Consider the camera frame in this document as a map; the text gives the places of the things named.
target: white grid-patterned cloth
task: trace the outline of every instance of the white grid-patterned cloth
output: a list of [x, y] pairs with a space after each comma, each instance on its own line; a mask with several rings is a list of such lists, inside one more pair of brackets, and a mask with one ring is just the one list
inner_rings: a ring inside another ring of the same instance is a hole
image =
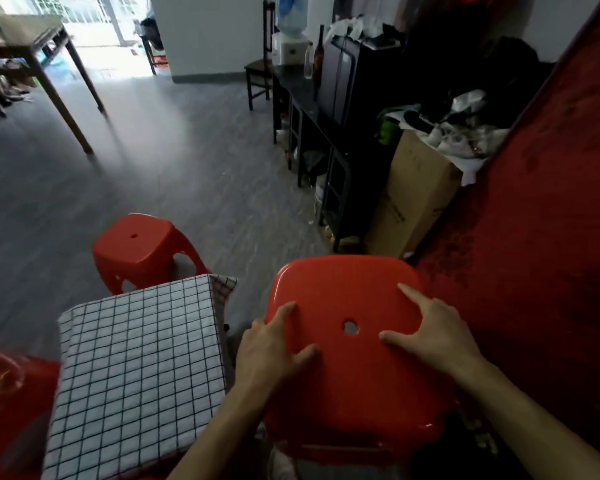
[[186, 450], [224, 398], [224, 304], [202, 275], [72, 308], [43, 480], [137, 474]]

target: laminate floor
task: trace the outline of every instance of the laminate floor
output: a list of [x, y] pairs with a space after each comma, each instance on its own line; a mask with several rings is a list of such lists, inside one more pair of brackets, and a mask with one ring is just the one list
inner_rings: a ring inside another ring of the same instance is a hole
[[1, 350], [57, 356], [56, 318], [109, 295], [91, 244], [129, 212], [174, 222], [213, 272], [240, 279], [232, 329], [264, 314], [282, 266], [328, 253], [310, 189], [272, 144], [270, 102], [249, 112], [242, 83], [166, 77], [97, 89], [107, 118], [83, 83], [59, 87], [92, 160], [42, 90], [0, 118]]

